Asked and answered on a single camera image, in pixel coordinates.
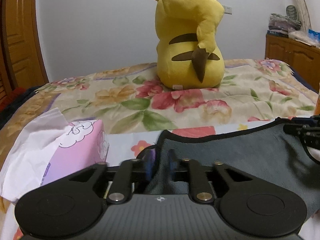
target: black fabric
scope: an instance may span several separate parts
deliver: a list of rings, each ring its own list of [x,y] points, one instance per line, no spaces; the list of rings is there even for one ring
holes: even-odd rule
[[[33,97],[36,93],[35,90],[41,86],[36,86],[27,89],[26,92],[19,95],[11,104],[9,104],[3,111],[0,112],[0,130],[10,120],[13,114],[22,106],[29,98]]]
[[[178,158],[198,160],[202,165],[221,161],[257,178],[299,195],[308,218],[320,208],[320,166],[306,154],[299,138],[283,132],[284,119],[245,131],[184,138],[164,131],[157,142],[159,168],[146,194],[187,194],[188,184],[170,177],[169,150]]]

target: yellow plush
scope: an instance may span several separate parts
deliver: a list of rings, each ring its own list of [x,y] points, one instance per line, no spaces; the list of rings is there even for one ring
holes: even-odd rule
[[[224,8],[217,0],[156,0],[157,74],[173,89],[212,88],[224,74],[215,41]]]

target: tissue box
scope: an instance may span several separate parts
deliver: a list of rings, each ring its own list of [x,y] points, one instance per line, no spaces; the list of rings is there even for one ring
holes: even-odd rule
[[[70,131],[63,135],[48,163],[41,185],[106,160],[109,141],[102,120],[78,121],[70,125]]]

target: logo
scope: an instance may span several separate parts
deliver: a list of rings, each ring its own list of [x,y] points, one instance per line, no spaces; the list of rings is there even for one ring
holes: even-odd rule
[[[156,200],[159,202],[162,202],[162,201],[165,201],[166,198],[160,196],[160,197],[157,197]]]

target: metal screw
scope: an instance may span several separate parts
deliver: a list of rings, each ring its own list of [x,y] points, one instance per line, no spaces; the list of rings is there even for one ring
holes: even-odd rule
[[[208,192],[201,192],[197,195],[197,199],[200,199],[202,201],[207,201],[212,199],[212,195]]]
[[[121,193],[111,193],[109,198],[113,201],[121,201],[124,199],[124,195]]]

